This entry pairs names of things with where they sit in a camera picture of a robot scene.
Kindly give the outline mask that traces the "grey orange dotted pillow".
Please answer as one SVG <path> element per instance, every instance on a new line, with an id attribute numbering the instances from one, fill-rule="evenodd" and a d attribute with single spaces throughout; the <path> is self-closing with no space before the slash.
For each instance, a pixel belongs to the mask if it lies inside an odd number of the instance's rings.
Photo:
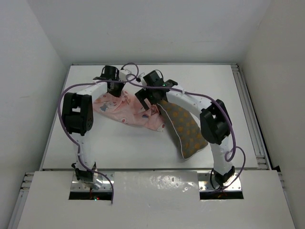
<path id="1" fill-rule="evenodd" d="M 189 111 L 164 100 L 160 101 L 157 107 L 183 159 L 191 158 L 208 146 L 208 142 L 201 134 L 199 125 Z"/>

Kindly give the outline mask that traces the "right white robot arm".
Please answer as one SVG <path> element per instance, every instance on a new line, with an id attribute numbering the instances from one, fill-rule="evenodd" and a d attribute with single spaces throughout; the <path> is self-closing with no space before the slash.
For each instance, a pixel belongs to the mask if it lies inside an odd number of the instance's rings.
<path id="1" fill-rule="evenodd" d="M 165 81 L 156 70 L 136 77 L 141 89 L 135 94 L 144 109 L 156 105 L 176 133 L 184 159 L 200 150 L 204 141 L 211 147 L 213 169 L 211 177 L 223 189 L 234 175 L 232 164 L 236 139 L 229 114 L 222 100 L 184 90 L 176 81 Z"/>

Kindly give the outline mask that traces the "pink cartoon print pillowcase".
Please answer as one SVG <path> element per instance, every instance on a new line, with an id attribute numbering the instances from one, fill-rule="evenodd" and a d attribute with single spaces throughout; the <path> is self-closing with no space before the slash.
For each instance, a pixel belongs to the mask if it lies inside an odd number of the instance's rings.
<path id="1" fill-rule="evenodd" d="M 143 126 L 153 131 L 165 129 L 163 117 L 156 105 L 148 104 L 145 110 L 135 95 L 123 90 L 120 97 L 109 93 L 101 95 L 93 103 L 94 111 L 127 125 Z"/>

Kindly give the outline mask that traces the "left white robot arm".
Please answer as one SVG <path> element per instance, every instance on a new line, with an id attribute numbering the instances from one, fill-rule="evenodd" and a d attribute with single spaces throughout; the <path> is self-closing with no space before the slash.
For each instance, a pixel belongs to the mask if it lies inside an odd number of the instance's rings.
<path id="1" fill-rule="evenodd" d="M 91 152 L 89 131 L 93 127 L 93 102 L 101 95 L 119 97 L 130 71 L 106 65 L 91 83 L 79 83 L 65 89 L 58 101 L 58 116 L 67 137 L 75 145 L 72 164 L 78 181 L 88 188 L 99 188 L 102 177 Z"/>

